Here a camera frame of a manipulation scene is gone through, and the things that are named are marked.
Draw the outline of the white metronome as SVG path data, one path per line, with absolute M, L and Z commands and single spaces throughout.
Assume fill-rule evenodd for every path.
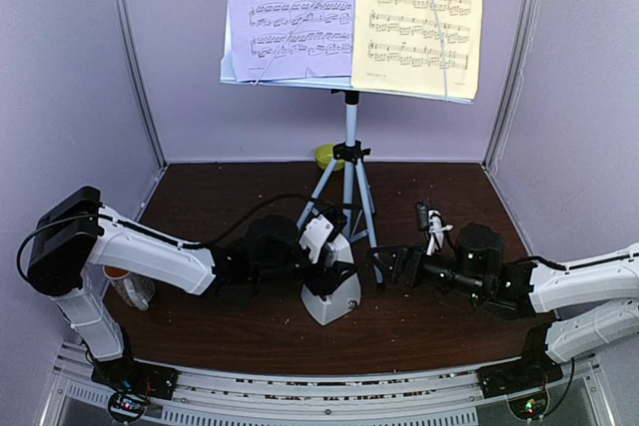
M 305 277 L 314 269 L 331 268 L 326 264 L 314 265 Z M 357 308 L 361 301 L 361 286 L 358 273 L 344 279 L 335 292 L 328 296 L 314 296 L 304 286 L 301 299 L 311 318 L 321 326 L 326 326 L 347 315 Z

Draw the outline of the white perforated music stand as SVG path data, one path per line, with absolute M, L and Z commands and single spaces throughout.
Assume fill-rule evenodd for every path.
M 304 14 L 292 22 L 291 30 L 286 35 L 276 36 L 276 45 L 267 50 L 265 65 L 258 68 L 256 76 L 250 79 L 254 85 L 263 83 L 265 75 L 274 60 L 284 55 L 284 48 L 291 43 L 291 39 L 302 24 L 317 10 L 325 0 L 315 0 Z M 363 165 L 364 157 L 370 154 L 369 149 L 361 146 L 361 142 L 355 138 L 357 107 L 359 102 L 359 92 L 349 90 L 345 84 L 339 88 L 331 90 L 333 94 L 344 94 L 345 104 L 345 140 L 333 147 L 333 159 L 321 175 L 311 196 L 307 199 L 306 206 L 301 213 L 297 228 L 303 231 L 306 224 L 316 215 L 321 213 L 318 210 L 320 195 L 326 186 L 330 176 L 337 168 L 340 161 L 344 162 L 343 172 L 343 198 L 336 207 L 341 208 L 346 217 L 345 227 L 342 232 L 349 243 L 356 242 L 364 237 L 368 238 L 369 247 L 376 247 L 376 233 L 374 230 L 374 204 L 370 192 L 369 182 Z

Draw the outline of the yellow sheet music page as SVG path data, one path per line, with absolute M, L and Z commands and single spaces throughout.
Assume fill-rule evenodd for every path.
M 355 0 L 351 85 L 470 103 L 483 0 Z

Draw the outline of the purple sheet music page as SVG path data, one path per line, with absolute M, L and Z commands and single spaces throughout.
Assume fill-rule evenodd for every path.
M 239 82 L 347 77 L 355 0 L 229 0 Z

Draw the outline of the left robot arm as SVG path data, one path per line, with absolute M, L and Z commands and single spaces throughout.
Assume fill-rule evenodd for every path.
M 169 400 L 178 372 L 135 359 L 128 332 L 111 316 L 86 267 L 115 267 L 190 295 L 254 295 L 266 279 L 298 280 L 309 315 L 328 325 L 361 301 L 361 286 L 345 217 L 328 207 L 299 226 L 288 217 L 245 215 L 244 236 L 226 246 L 193 242 L 140 224 L 103 204 L 84 186 L 37 222 L 16 253 L 18 273 L 56 302 L 84 341 L 94 382 L 110 387 L 127 410 Z

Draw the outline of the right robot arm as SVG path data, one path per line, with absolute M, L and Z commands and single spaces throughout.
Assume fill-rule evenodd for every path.
M 476 374 L 486 398 L 558 381 L 563 364 L 638 330 L 637 244 L 557 263 L 541 256 L 505 260 L 503 237 L 479 223 L 459 231 L 453 256 L 439 253 L 445 231 L 431 229 L 427 237 L 425 246 L 376 247 L 368 257 L 391 282 L 429 282 L 503 319 L 531 318 L 570 305 L 593 306 L 578 316 L 532 328 L 519 358 L 479 368 Z

